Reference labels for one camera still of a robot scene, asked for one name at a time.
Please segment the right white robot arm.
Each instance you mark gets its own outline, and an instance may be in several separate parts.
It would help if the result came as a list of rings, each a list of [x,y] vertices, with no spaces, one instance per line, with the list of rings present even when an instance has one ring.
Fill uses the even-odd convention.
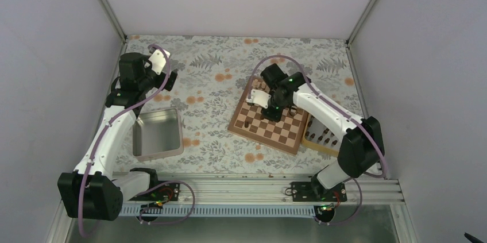
[[[384,161],[382,132],[377,119],[347,112],[322,94],[301,72],[287,75],[277,64],[272,64],[260,76],[270,88],[269,97],[262,106],[266,119],[277,121],[285,108],[295,106],[310,113],[341,144],[336,161],[311,178],[311,194],[316,200],[325,201],[339,183],[358,178],[375,163]]]

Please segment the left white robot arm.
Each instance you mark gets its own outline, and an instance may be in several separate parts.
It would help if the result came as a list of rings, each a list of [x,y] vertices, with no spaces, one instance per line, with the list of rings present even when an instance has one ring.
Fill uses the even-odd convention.
[[[88,151],[72,172],[62,173],[57,181],[69,217],[113,221],[122,205],[138,194],[146,200],[158,196],[160,184],[154,170],[136,168],[119,179],[113,178],[113,172],[123,139],[150,99],[147,93],[171,91],[175,84],[177,72],[171,69],[169,57],[160,47],[148,55],[121,55],[119,75],[112,82],[102,122]]]

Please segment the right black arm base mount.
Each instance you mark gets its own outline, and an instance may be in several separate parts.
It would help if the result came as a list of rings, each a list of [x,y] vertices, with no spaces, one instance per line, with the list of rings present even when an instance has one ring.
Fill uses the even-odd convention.
[[[319,202],[319,205],[314,206],[314,217],[321,223],[332,221],[336,208],[347,201],[343,183],[327,190],[311,182],[292,182],[284,194],[291,196],[294,202]]]

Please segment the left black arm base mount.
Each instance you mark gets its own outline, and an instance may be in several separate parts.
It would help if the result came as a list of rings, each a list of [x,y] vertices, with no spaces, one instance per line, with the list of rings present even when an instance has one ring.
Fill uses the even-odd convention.
[[[163,212],[165,204],[171,201],[178,201],[179,191],[180,183],[170,183],[161,186],[149,193],[135,196],[129,200],[146,202],[145,205],[141,206],[140,210],[143,210],[145,208],[150,208],[150,210],[144,212],[141,216],[141,219],[146,222],[152,222],[158,218],[156,214],[160,214]]]

